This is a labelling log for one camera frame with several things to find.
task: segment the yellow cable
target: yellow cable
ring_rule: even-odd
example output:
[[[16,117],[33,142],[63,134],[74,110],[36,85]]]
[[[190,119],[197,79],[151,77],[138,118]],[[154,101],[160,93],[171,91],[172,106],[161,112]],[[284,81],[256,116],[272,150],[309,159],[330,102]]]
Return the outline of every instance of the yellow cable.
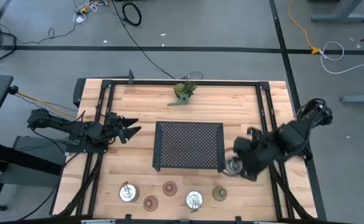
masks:
[[[17,92],[17,94],[18,94],[18,95],[21,95],[21,96],[24,96],[24,97],[27,97],[27,98],[28,98],[28,99],[30,99],[30,100],[38,101],[39,103],[42,103],[43,105],[45,105],[45,106],[49,107],[50,109],[55,110],[55,111],[57,111],[57,112],[59,112],[59,113],[62,113],[62,114],[64,114],[64,115],[66,115],[66,116],[70,116],[70,117],[72,117],[72,118],[76,118],[74,115],[69,114],[69,113],[66,113],[66,112],[63,112],[63,111],[61,111],[61,110],[59,110],[59,109],[57,109],[57,108],[55,108],[55,107],[53,107],[53,106],[50,106],[49,104],[47,104],[47,103],[43,102],[42,100],[39,100],[39,99],[37,99],[37,98],[35,98],[35,97],[33,97],[33,96],[27,95],[27,94],[22,93],[22,92],[20,92],[20,91],[18,91],[18,92]]]
[[[298,26],[304,33],[305,33],[305,37],[306,37],[306,42],[307,44],[309,44],[309,46],[311,47],[312,49],[312,54],[318,54],[321,49],[320,48],[317,48],[317,47],[314,47],[313,45],[310,44],[309,42],[309,38],[307,37],[307,32],[305,29],[303,29],[296,21],[294,18],[292,18],[292,15],[291,15],[291,5],[292,5],[292,2],[293,0],[289,0],[289,4],[288,4],[288,14],[289,14],[289,17],[291,18],[291,20],[295,23],[296,26]]]

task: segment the green plant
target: green plant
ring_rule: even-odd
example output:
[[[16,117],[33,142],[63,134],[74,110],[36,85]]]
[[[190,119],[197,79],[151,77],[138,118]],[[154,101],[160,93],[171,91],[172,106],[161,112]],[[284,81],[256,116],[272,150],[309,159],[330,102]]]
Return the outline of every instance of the green plant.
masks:
[[[186,81],[185,83],[178,83],[174,85],[174,91],[179,98],[175,103],[168,103],[168,106],[186,105],[189,103],[189,99],[194,95],[193,91],[197,88],[194,82]]]

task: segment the perforated metal tray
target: perforated metal tray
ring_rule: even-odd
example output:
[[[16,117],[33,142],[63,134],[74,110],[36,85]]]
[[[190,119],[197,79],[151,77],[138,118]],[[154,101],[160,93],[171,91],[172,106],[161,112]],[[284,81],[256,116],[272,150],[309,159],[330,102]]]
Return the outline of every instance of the perforated metal tray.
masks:
[[[225,168],[222,123],[157,121],[152,166],[166,168]]]

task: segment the metal can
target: metal can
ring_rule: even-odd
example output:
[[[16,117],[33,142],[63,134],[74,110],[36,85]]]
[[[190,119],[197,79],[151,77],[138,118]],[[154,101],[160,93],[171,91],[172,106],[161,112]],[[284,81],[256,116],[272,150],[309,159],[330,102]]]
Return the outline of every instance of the metal can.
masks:
[[[135,202],[139,198],[139,189],[126,182],[119,189],[119,197],[124,202]]]
[[[190,191],[186,195],[186,204],[193,211],[197,211],[203,204],[203,198],[200,192]]]

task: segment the gray floor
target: gray floor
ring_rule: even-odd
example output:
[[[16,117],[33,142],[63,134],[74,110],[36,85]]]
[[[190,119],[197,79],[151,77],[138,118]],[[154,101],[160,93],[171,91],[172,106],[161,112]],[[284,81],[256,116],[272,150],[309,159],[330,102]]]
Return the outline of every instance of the gray floor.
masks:
[[[359,42],[364,37],[364,24],[314,24],[310,21],[311,14],[336,11],[344,2],[296,1],[292,13],[316,47],[334,40],[346,49],[357,49],[359,44],[358,50],[364,50],[364,43]],[[136,4],[142,11],[143,22],[140,27],[128,28],[142,46],[279,47],[268,1],[151,0],[136,1]],[[276,0],[276,5],[287,48],[307,49],[304,34],[289,20],[287,1]],[[56,34],[71,29],[72,8],[71,0],[13,0],[1,23],[23,41],[39,40],[47,36],[50,27]],[[364,1],[355,12],[364,13]],[[98,12],[89,14],[69,36],[41,45],[133,46],[133,42],[110,10],[99,7]],[[175,77],[201,71],[206,79],[287,79],[281,54],[147,54]],[[311,137],[327,218],[364,223],[364,105],[341,105],[338,101],[341,95],[364,94],[364,67],[331,75],[321,67],[319,56],[289,55],[289,58],[301,103],[319,97],[334,111],[333,124],[315,129]],[[340,62],[326,63],[326,66],[338,71],[363,62],[364,56],[345,56]],[[70,107],[77,78],[126,75],[128,69],[138,78],[167,78],[140,52],[26,50],[17,51],[0,63],[0,74],[14,76],[14,84],[21,91]],[[33,105],[7,97],[0,110],[1,144],[11,146],[17,135],[34,135],[26,128],[31,109]],[[65,136],[46,129],[41,132],[52,138]],[[0,221],[15,220],[29,213],[50,191],[51,188],[43,187],[7,186],[0,202],[9,205],[9,210],[0,212]],[[49,207],[45,205],[34,217],[46,217]]]

